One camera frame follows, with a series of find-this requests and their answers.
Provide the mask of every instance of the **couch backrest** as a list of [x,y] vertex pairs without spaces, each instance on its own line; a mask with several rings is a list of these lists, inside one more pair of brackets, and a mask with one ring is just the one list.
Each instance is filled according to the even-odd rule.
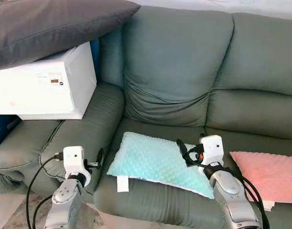
[[100,49],[127,117],[292,138],[290,20],[143,6]]
[[207,126],[292,138],[292,20],[233,14]]

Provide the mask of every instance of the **pillow tag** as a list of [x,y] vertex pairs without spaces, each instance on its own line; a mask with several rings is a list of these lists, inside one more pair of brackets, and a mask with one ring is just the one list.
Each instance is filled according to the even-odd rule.
[[129,192],[129,176],[117,176],[117,192]]

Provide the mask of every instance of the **white box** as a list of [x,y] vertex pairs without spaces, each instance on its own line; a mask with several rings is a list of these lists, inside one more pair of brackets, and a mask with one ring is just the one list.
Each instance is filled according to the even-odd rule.
[[0,70],[0,115],[82,119],[96,87],[90,43]]

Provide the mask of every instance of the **blue object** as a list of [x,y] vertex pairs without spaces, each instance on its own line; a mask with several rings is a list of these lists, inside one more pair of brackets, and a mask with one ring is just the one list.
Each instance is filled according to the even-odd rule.
[[176,142],[125,132],[119,151],[107,172],[159,182],[213,199],[208,179],[197,167],[187,167]]
[[19,122],[16,115],[0,115],[0,144]]
[[93,63],[94,63],[94,68],[95,68],[95,74],[96,74],[96,77],[98,77],[99,76],[99,39],[91,41],[90,46],[91,46],[91,53],[92,53],[92,58],[93,58]]

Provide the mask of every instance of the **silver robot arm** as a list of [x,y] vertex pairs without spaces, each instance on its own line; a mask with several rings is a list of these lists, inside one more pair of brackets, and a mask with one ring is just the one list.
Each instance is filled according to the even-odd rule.
[[[187,151],[177,140],[183,159],[188,167],[196,162],[205,166],[223,168],[223,146],[221,137],[212,135],[200,139],[200,144]],[[209,179],[214,198],[222,208],[223,219],[229,229],[262,229],[257,216],[245,197],[242,183],[227,171],[199,167],[199,172]]]
[[81,146],[63,149],[66,180],[52,196],[52,208],[45,222],[45,229],[75,229],[78,210],[82,205],[82,190],[90,183],[91,174],[84,166]]

